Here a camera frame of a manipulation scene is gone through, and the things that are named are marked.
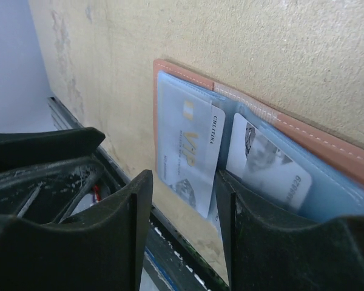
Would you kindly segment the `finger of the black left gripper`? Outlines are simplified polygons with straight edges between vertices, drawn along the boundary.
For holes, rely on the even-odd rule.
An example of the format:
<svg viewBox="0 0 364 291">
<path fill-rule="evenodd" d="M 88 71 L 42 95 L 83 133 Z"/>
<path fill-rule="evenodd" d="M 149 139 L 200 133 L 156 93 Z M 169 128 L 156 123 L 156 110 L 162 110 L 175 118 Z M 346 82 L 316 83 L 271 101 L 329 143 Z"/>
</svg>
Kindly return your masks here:
<svg viewBox="0 0 364 291">
<path fill-rule="evenodd" d="M 0 133 L 0 215 L 58 223 L 94 204 L 104 138 L 93 127 Z"/>
</svg>

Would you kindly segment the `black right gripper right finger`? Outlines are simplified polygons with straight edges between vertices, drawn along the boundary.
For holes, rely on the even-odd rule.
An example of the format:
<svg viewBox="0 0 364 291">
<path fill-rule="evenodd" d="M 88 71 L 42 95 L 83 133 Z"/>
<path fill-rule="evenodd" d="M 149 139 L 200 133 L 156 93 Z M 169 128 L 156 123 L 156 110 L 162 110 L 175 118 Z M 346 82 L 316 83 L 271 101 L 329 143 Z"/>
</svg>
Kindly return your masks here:
<svg viewBox="0 0 364 291">
<path fill-rule="evenodd" d="M 215 194 L 231 290 L 364 290 L 364 216 L 317 223 L 224 170 Z"/>
</svg>

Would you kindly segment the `white VIP card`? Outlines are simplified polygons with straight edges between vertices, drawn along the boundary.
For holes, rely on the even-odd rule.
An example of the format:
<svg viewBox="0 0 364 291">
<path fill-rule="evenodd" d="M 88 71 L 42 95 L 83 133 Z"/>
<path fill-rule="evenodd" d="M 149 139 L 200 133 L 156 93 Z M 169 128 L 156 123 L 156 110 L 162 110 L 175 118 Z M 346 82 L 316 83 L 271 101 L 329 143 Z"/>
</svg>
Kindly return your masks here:
<svg viewBox="0 0 364 291">
<path fill-rule="evenodd" d="M 206 218 L 225 113 L 210 93 L 166 73 L 158 76 L 157 91 L 158 176 Z"/>
</svg>

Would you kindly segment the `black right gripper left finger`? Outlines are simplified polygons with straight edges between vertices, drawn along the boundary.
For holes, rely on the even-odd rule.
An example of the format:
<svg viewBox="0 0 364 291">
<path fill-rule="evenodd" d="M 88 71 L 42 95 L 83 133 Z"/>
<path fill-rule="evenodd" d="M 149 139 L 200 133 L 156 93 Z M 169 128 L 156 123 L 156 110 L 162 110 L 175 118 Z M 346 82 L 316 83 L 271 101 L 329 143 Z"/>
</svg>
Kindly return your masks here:
<svg viewBox="0 0 364 291">
<path fill-rule="evenodd" d="M 153 173 L 59 224 L 0 215 L 0 290 L 138 290 Z"/>
</svg>

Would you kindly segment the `brown leather card holder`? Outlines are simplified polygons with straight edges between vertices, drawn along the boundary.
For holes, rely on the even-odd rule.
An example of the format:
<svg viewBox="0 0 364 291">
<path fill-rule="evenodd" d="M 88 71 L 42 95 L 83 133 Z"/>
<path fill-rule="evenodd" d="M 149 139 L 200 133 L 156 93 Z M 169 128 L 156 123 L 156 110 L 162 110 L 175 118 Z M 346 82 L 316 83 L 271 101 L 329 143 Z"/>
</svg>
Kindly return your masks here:
<svg viewBox="0 0 364 291">
<path fill-rule="evenodd" d="M 318 222 L 340 215 L 364 215 L 363 149 L 274 110 L 238 90 L 162 59 L 153 62 L 156 171 L 157 82 L 161 73 L 207 91 L 213 105 L 224 111 L 225 122 L 215 171 L 226 170 L 234 115 L 239 113 L 311 175 L 312 185 L 300 210 L 290 212 Z M 215 225 L 219 223 L 214 183 L 206 219 Z"/>
</svg>

